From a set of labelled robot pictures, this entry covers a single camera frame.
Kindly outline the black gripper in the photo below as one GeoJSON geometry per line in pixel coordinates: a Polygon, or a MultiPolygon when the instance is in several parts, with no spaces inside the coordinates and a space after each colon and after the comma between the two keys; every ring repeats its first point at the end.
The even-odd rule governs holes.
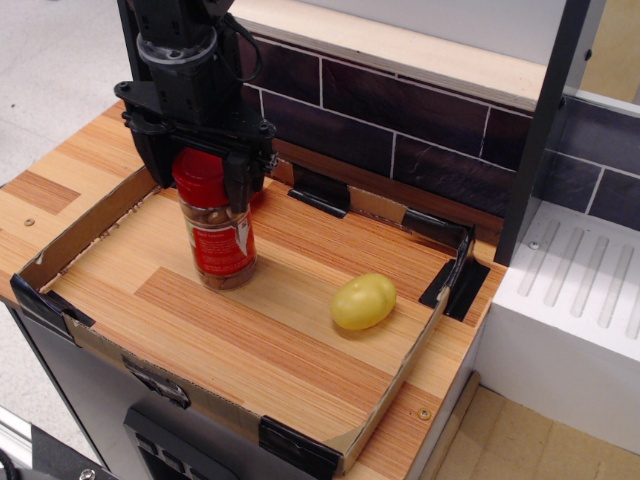
{"type": "Polygon", "coordinates": [[[174,184],[172,165],[188,146],[222,159],[224,189],[233,212],[246,212],[273,169],[275,127],[242,95],[242,84],[219,59],[193,68],[150,68],[149,80],[121,82],[114,93],[134,145],[155,182],[174,184]]]}

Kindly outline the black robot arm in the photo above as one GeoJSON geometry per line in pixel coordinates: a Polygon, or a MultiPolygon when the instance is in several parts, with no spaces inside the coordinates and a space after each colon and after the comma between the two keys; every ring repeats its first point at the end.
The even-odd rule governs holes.
{"type": "Polygon", "coordinates": [[[147,170],[163,188],[185,147],[222,159],[224,191],[234,213],[248,210],[275,165],[275,126],[249,106],[240,45],[257,44],[231,14],[229,1],[121,1],[119,12],[132,80],[114,88],[125,125],[147,170]]]}

